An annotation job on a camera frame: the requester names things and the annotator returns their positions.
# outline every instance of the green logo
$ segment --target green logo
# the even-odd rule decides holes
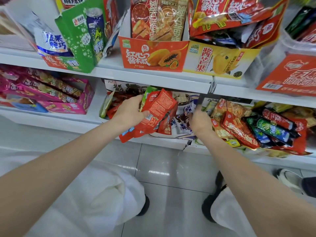
[[[122,42],[123,42],[123,47],[125,47],[125,48],[130,48],[131,47],[130,40],[122,40]]]
[[[198,49],[199,49],[199,44],[193,44],[190,48],[190,52],[197,54],[198,53]]]

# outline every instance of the tile floor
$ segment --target tile floor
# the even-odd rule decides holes
[[[0,129],[6,133],[6,138],[0,140],[0,156],[12,149],[47,152],[79,136],[15,123],[8,127],[5,121],[0,119]],[[114,140],[96,159],[127,169],[144,185],[150,199],[144,216],[117,226],[110,237],[236,236],[207,221],[201,212],[203,200],[214,190],[218,172],[211,156]],[[268,164],[258,166],[269,173],[279,168]],[[287,169],[304,177],[316,176],[312,171]]]

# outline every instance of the person's right hand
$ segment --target person's right hand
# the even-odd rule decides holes
[[[194,114],[189,114],[190,128],[197,137],[199,137],[202,133],[214,133],[211,118],[207,112],[202,111],[201,109],[202,106],[197,105]]]

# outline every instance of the tile grout line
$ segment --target tile grout line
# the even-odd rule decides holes
[[[137,159],[137,164],[136,164],[136,169],[135,169],[135,174],[134,177],[136,176],[136,171],[137,171],[137,166],[138,166],[138,161],[139,161],[139,156],[140,156],[140,152],[142,151],[142,143],[140,144],[140,148],[139,148],[139,154],[138,154],[138,159]]]
[[[122,235],[123,235],[124,225],[125,225],[125,223],[123,224],[123,228],[122,228],[122,233],[121,233],[121,237],[122,237]]]
[[[142,183],[147,183],[147,184],[155,184],[155,183],[150,183],[150,182],[146,182],[146,181],[139,181]],[[177,189],[182,189],[182,190],[187,190],[187,191],[195,191],[195,190],[190,190],[190,189],[185,189],[185,188],[180,188],[180,187],[174,187],[174,186],[169,186],[169,185],[164,185],[164,184],[156,184],[156,185],[161,185],[161,186],[166,186],[166,187],[171,187],[171,188],[177,188]],[[210,192],[204,192],[204,191],[196,191],[196,192],[201,192],[201,193],[205,193],[205,194],[210,194]]]

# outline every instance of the white pants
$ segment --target white pants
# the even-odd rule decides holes
[[[316,198],[295,194],[316,206]],[[245,213],[228,187],[219,194],[212,204],[211,216],[216,223],[235,231],[240,237],[256,237]]]
[[[16,152],[0,158],[0,176],[40,154]],[[93,160],[25,236],[106,236],[116,225],[138,215],[144,204],[144,187],[134,176],[116,165]]]

